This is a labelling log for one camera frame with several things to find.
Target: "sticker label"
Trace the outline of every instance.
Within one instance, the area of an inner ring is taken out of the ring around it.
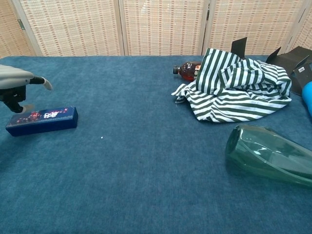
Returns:
[[[298,71],[299,71],[299,72],[303,72],[303,71],[304,71],[304,67],[300,67],[300,68],[298,69]]]
[[[195,77],[198,76],[199,70],[200,70],[200,65],[197,65],[197,66],[195,67],[195,72],[194,72],[194,76],[195,76]]]

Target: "green and white striped shirt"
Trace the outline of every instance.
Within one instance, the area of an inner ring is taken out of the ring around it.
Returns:
[[[284,68],[216,49],[207,49],[197,79],[172,93],[185,100],[198,120],[256,120],[291,102],[291,79]]]

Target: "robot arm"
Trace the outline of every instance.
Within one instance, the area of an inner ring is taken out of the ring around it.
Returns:
[[[26,85],[42,84],[47,90],[52,90],[51,83],[36,77],[31,72],[0,64],[0,101],[12,112],[24,113],[34,108],[32,104],[20,106],[19,102],[26,100]]]
[[[34,74],[20,68],[0,64],[0,89],[11,89],[29,84]]]

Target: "blue cylinder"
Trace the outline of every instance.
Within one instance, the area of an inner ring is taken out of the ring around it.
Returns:
[[[312,116],[312,81],[303,87],[301,96],[308,107],[310,115]]]

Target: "green glass vase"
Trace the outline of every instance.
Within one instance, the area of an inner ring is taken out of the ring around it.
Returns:
[[[312,151],[272,129],[236,126],[225,154],[226,159],[258,176],[312,187]]]

